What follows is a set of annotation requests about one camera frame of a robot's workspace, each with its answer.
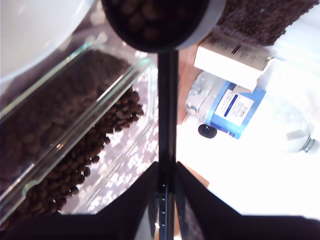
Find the black knob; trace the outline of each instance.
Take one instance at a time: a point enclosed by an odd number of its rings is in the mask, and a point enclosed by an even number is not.
[[[198,127],[198,132],[200,135],[208,139],[213,139],[217,135],[217,129],[206,124],[202,124]]]

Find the cardboard box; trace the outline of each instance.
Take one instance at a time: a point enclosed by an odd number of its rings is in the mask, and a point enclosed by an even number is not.
[[[194,66],[238,85],[239,92],[252,92],[271,63],[271,53],[231,37],[212,34],[197,48]]]

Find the white bowl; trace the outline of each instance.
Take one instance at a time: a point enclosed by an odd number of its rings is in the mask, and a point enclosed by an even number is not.
[[[13,78],[59,47],[77,28],[93,2],[1,1],[1,94]]]

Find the black metal rod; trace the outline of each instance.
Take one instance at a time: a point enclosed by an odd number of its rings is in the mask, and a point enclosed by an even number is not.
[[[159,240],[173,240],[175,233],[178,67],[178,51],[158,55]]]

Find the water bottle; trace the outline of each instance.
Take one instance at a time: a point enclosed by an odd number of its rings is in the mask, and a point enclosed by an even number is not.
[[[185,107],[242,144],[263,151],[314,154],[320,143],[301,112],[288,102],[256,87],[252,93],[236,91],[236,85],[202,72],[188,93]]]

